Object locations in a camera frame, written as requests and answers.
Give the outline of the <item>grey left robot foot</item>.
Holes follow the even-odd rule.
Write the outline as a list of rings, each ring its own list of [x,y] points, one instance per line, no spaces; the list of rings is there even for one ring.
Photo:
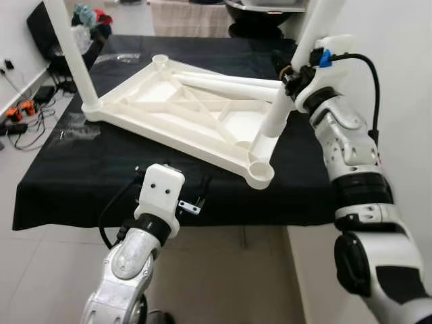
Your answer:
[[[144,324],[176,324],[176,319],[169,312],[152,310],[148,312]]]

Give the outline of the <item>black power strip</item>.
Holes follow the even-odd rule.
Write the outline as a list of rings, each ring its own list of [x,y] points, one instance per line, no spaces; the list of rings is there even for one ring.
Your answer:
[[[23,134],[28,131],[28,124],[0,123],[0,136]]]

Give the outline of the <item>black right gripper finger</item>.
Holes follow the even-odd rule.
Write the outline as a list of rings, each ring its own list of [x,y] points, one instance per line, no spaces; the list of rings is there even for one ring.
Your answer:
[[[292,76],[294,70],[292,67],[293,53],[275,49],[272,50],[272,65],[277,76]]]

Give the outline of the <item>teal cloth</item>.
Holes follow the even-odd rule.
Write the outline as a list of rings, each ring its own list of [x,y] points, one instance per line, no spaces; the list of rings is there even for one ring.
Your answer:
[[[77,3],[74,6],[73,25],[81,25],[86,28],[93,28],[98,22],[98,14],[95,10],[83,3]]]

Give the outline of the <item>large black round bowl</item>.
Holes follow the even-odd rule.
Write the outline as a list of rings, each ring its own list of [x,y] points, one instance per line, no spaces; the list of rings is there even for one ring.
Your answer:
[[[228,33],[238,39],[284,39],[284,25],[302,16],[311,0],[224,0],[232,24]]]

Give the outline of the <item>red cloth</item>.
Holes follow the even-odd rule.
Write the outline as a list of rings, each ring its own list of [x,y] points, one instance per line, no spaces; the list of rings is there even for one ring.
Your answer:
[[[102,9],[92,10],[96,15],[96,25],[112,25],[113,19],[108,13],[105,13]]]

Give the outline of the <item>white plastic table top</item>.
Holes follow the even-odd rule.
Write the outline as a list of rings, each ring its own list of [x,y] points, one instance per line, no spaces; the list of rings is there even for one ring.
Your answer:
[[[177,78],[193,77],[175,75],[179,72],[220,74],[155,55],[138,73],[98,96],[102,108],[84,116],[239,175],[256,190],[268,188],[275,178],[271,158],[277,143],[269,160],[249,154],[273,102],[185,86]]]

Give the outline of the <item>black power adapter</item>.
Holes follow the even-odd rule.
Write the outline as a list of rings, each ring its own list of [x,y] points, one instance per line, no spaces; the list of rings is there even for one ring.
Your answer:
[[[38,105],[47,104],[55,98],[55,93],[54,86],[40,86],[32,96],[32,100]]]

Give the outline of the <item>beige woven mat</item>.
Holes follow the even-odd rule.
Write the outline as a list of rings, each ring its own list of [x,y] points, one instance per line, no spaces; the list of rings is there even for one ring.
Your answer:
[[[204,38],[229,38],[234,20],[225,4],[197,4],[189,0],[147,0],[155,34]]]

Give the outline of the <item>black tablecloth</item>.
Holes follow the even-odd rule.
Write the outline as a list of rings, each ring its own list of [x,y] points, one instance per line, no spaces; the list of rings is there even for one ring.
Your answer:
[[[99,95],[135,74],[153,55],[216,73],[274,78],[272,50],[294,51],[290,40],[112,35],[108,53],[141,53],[138,64],[101,63],[90,68]],[[206,202],[198,215],[183,215],[185,226],[331,224],[335,198],[314,130],[294,112],[281,135],[271,164],[275,178],[265,190],[251,188],[239,175],[176,151],[111,124],[98,122],[95,139],[53,143],[51,136],[16,183],[13,230],[47,224],[74,227],[119,225],[130,218],[139,189],[116,194],[134,176],[136,167],[167,163],[182,171],[182,200],[198,198],[201,176],[210,175]]]

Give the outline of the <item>clear tape strip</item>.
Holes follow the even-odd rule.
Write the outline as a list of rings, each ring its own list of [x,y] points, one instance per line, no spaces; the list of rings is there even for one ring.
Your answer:
[[[141,53],[102,53],[99,55],[94,64],[120,62],[126,64],[138,64],[141,59]]]

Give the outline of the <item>clear plastic bag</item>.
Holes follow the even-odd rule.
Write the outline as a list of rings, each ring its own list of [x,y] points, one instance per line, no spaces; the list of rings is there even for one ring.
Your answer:
[[[90,46],[95,42],[90,37],[90,30],[84,25],[76,25],[70,28],[73,34],[73,40],[75,41],[75,45],[77,49],[80,50],[81,55],[86,53]]]

